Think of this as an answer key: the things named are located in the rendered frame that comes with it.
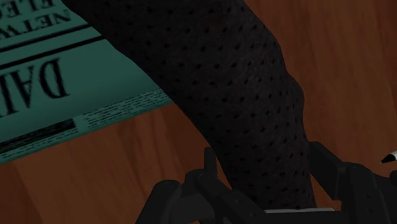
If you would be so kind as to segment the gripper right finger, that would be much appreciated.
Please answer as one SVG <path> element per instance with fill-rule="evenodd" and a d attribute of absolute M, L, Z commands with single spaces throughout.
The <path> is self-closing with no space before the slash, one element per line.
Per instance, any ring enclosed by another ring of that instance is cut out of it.
<path fill-rule="evenodd" d="M 388 177 L 343 162 L 320 142 L 310 142 L 310 173 L 332 200 L 341 201 L 334 224 L 397 224 L 397 170 Z"/>

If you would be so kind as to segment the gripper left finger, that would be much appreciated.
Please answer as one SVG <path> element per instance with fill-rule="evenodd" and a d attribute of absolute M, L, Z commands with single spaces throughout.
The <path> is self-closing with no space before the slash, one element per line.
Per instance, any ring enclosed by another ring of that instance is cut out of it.
<path fill-rule="evenodd" d="M 204 150 L 204 167 L 187 172 L 184 183 L 163 180 L 153 187 L 136 224 L 265 224 L 267 214 L 218 179 L 216 155 Z"/>

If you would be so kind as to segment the white pen with black tip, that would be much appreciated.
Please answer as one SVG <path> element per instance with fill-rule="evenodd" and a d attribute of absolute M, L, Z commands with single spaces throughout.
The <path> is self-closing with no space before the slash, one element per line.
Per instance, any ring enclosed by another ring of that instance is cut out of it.
<path fill-rule="evenodd" d="M 380 162 L 382 164 L 397 161 L 397 150 L 387 154 Z"/>

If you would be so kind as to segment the black perforated object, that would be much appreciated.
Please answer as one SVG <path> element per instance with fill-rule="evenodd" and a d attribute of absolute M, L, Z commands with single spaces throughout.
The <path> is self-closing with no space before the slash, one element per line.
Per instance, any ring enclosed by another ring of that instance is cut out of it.
<path fill-rule="evenodd" d="M 134 61 L 263 209 L 316 206 L 303 91 L 244 0 L 62 0 Z"/>

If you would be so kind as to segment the green newspaper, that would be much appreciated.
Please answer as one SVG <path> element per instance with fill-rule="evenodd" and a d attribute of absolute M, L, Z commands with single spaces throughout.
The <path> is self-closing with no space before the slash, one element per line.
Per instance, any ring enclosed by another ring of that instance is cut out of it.
<path fill-rule="evenodd" d="M 0 164 L 169 103 L 61 0 L 0 0 Z"/>

